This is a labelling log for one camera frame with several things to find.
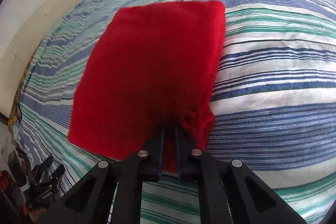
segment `folded red cloth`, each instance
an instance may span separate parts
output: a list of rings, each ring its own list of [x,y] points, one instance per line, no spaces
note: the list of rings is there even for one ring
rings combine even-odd
[[[179,122],[204,150],[225,32],[219,1],[122,8],[94,47],[75,92],[68,140],[123,160],[160,123]],[[168,142],[163,168],[175,171]]]

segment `black device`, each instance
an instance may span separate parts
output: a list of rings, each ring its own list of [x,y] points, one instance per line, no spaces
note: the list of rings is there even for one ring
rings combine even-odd
[[[44,206],[49,208],[58,195],[58,180],[64,174],[65,168],[59,165],[48,179],[40,182],[43,172],[50,167],[53,157],[49,156],[41,164],[36,165],[32,170],[27,155],[21,150],[18,154],[24,159],[26,173],[21,170],[20,162],[13,151],[8,157],[8,166],[23,192],[26,202],[25,206],[29,211]]]
[[[97,163],[37,223],[106,224],[117,190],[110,223],[139,224],[142,183],[161,178],[167,130],[157,127],[155,137],[146,140],[143,149],[126,160]],[[218,161],[196,149],[195,141],[179,126],[174,131],[178,177],[197,183],[202,224],[306,223],[240,160]]]

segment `mattress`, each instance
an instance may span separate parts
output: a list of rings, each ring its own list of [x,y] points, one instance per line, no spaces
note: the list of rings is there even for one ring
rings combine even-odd
[[[53,155],[51,171],[65,166],[61,194],[101,159],[67,141],[90,52],[121,7],[163,1],[184,0],[82,0],[27,67],[12,129],[33,165]],[[242,160],[308,224],[319,223],[336,199],[336,0],[220,1],[226,38],[207,150]],[[104,113],[95,122],[113,127]],[[153,222],[200,223],[196,187],[170,176],[144,183],[141,223]]]

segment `metal screw head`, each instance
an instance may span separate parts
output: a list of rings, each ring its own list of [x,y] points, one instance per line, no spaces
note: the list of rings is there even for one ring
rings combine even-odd
[[[102,160],[102,161],[98,162],[98,167],[99,168],[106,168],[107,166],[109,166],[109,163],[106,160]]]
[[[191,150],[191,154],[193,156],[200,156],[200,155],[202,155],[202,151],[199,150],[199,149],[193,149],[193,150]]]
[[[140,150],[138,152],[138,156],[143,158],[143,157],[146,157],[148,155],[148,152],[146,150]]]
[[[240,160],[233,160],[231,164],[232,166],[237,167],[237,168],[243,165],[243,163]]]

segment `bed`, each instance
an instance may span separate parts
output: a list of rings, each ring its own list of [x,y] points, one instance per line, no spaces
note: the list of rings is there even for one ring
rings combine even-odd
[[[92,48],[121,7],[163,1],[174,0],[82,0],[28,64],[9,128],[32,165],[53,155],[51,171],[65,166],[61,194],[101,160],[67,141]],[[220,1],[226,39],[207,150],[242,160],[308,224],[319,223],[336,199],[336,0]],[[95,122],[113,126],[104,113]],[[200,223],[196,187],[171,176],[145,183],[141,223],[153,222]]]

